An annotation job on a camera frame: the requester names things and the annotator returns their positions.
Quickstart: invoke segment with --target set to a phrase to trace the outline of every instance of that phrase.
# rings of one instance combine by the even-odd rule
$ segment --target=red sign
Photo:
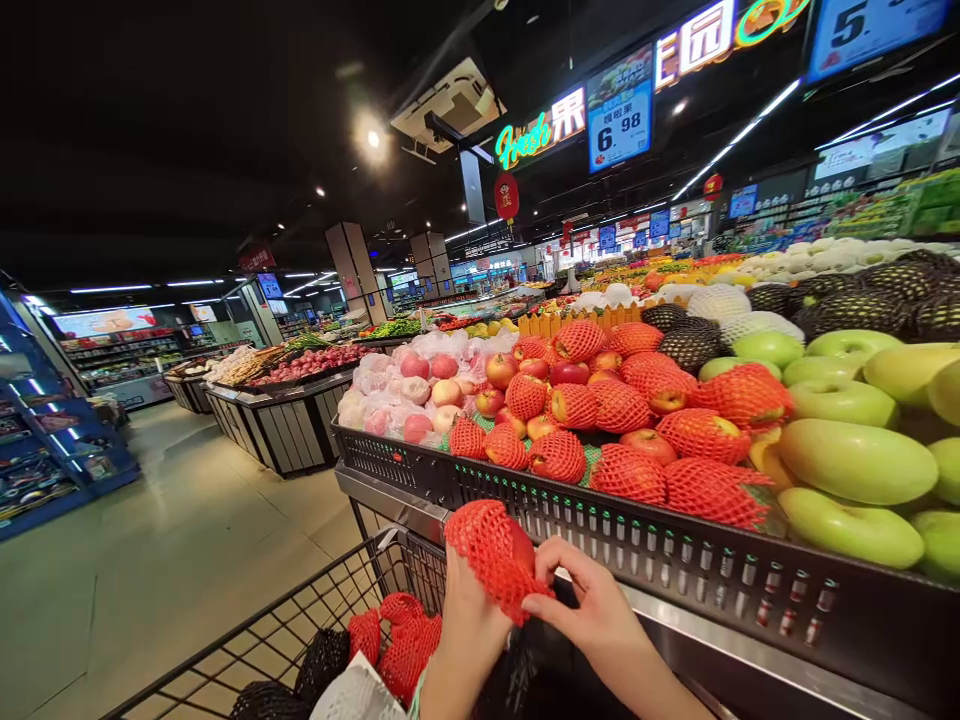
[[[497,203],[497,215],[513,225],[513,218],[520,211],[520,192],[517,190],[517,180],[510,173],[500,173],[493,186],[493,197]]]
[[[258,272],[267,268],[276,267],[273,253],[265,243],[253,245],[246,253],[240,256],[240,269],[244,272]]]

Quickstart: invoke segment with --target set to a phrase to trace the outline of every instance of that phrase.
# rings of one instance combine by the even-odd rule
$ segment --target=green apple
[[[897,403],[883,390],[855,380],[805,380],[791,385],[790,395],[795,406],[793,417],[797,420],[819,418],[889,429],[896,426],[900,414]]]
[[[807,345],[807,355],[846,360],[860,367],[881,350],[901,345],[893,335],[876,330],[834,330]]]
[[[756,358],[725,357],[714,358],[700,368],[700,374],[697,376],[697,379],[700,382],[709,382],[717,375],[723,375],[723,373],[725,373],[727,370],[733,370],[733,368],[735,368],[737,365],[749,365],[750,363],[763,365],[777,380],[781,378],[780,368],[771,362],[767,362],[766,360],[757,360]]]
[[[783,462],[806,483],[844,500],[898,505],[930,492],[939,470],[933,454],[892,430],[805,419],[780,436]]]
[[[921,343],[881,350],[863,366],[864,379],[899,403],[930,409],[927,385],[960,360],[960,343]]]
[[[790,527],[809,543],[841,555],[906,570],[923,557],[923,539],[886,508],[850,507],[809,488],[777,496]]]
[[[933,493],[951,505],[960,505],[960,437],[947,438],[928,445],[940,468]]]
[[[937,415],[960,426],[960,360],[933,376],[927,385],[927,399]]]
[[[860,366],[849,360],[822,355],[810,355],[794,360],[783,371],[787,387],[804,380],[855,380]]]
[[[733,344],[733,354],[741,358],[766,360],[782,370],[803,357],[803,343],[789,335],[769,330],[740,338]]]
[[[960,581],[960,513],[928,510],[918,513],[913,526],[923,538],[923,571],[935,580]]]

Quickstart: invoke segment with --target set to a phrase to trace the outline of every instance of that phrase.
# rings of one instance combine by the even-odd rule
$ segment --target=black ceiling
[[[522,123],[702,4],[28,4],[21,11],[33,17],[0,49],[0,267],[38,292],[204,278],[235,267],[248,238],[266,237],[282,267],[320,270],[332,267],[323,230],[338,220],[362,223],[371,248],[396,265],[409,246],[377,236],[388,221],[408,235],[428,219],[447,234],[465,229],[459,170],[450,151],[437,166],[399,152],[409,140],[392,130],[389,163],[370,167],[351,139],[359,114],[387,127],[421,81],[469,55],[509,109],[504,122]],[[591,178],[581,139],[521,169],[521,232],[546,233],[581,206],[614,210],[674,192],[797,76],[804,22],[658,94],[646,156]],[[809,152],[942,79],[956,50],[945,43],[904,75],[842,93],[806,102],[797,93],[731,153],[724,175]],[[674,118],[680,99],[689,104]]]

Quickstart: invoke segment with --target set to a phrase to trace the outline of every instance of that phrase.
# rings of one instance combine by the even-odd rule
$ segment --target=floor
[[[360,542],[332,470],[283,481],[172,402],[131,418],[140,480],[0,543],[5,720],[101,717]]]

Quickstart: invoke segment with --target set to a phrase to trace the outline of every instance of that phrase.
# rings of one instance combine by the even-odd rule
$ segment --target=black plastic crate
[[[535,540],[562,535],[622,582],[934,715],[954,695],[960,590],[767,535],[332,429],[345,466],[447,509],[502,500]]]

